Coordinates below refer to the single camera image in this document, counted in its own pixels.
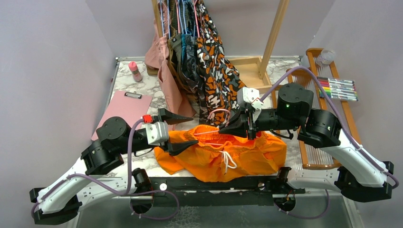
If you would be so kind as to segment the pink wire hanger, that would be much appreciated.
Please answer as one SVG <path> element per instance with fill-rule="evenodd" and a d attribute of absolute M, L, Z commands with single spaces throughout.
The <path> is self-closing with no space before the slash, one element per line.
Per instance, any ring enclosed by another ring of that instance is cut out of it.
<path fill-rule="evenodd" d="M 228 110 L 216 109 L 208 115 L 206 124 L 200 124 L 188 130 L 184 133 L 184 138 L 188 141 L 197 141 L 197 147 L 210 152 L 250 150 L 263 146 L 267 142 L 266 133 L 259 133 L 253 140 L 229 133 L 219 133 L 220 128 L 229 123 L 230 117 Z"/>

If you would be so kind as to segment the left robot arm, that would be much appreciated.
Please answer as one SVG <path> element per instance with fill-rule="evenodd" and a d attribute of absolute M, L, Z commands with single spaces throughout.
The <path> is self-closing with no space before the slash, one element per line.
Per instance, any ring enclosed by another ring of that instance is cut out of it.
<path fill-rule="evenodd" d="M 115 196 L 146 196 L 147 203 L 131 205 L 134 214 L 144 214 L 151 207 L 155 193 L 145 169 L 133 169 L 132 162 L 127 161 L 125 176 L 109 181 L 101 178 L 124 164 L 123 154 L 131 157 L 137 151 L 159 147 L 170 155 L 178 155 L 195 145 L 196 140 L 173 143 L 168 134 L 169 125 L 189 120 L 164 108 L 154 116 L 144 115 L 132 125 L 119 116 L 108 118 L 96 130 L 98 138 L 67 172 L 48 187 L 29 192 L 34 223 L 60 225 L 87 206 Z"/>

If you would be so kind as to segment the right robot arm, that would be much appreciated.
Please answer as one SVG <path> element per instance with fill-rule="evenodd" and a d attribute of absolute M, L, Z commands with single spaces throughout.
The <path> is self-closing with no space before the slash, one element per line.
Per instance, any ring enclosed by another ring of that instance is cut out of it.
<path fill-rule="evenodd" d="M 298 170 L 281 168 L 274 180 L 280 193 L 299 189 L 323 189 L 341 193 L 358 202 L 388 200 L 393 188 L 387 176 L 393 171 L 389 161 L 375 160 L 349 137 L 339 119 L 330 111 L 312 108 L 314 94 L 297 83 L 283 85 L 278 92 L 277 107 L 263 109 L 253 88 L 244 87 L 238 93 L 239 111 L 220 134 L 230 134 L 253 140 L 258 133 L 286 130 L 289 139 L 298 131 L 297 139 L 318 148 L 341 164 L 329 170 Z"/>

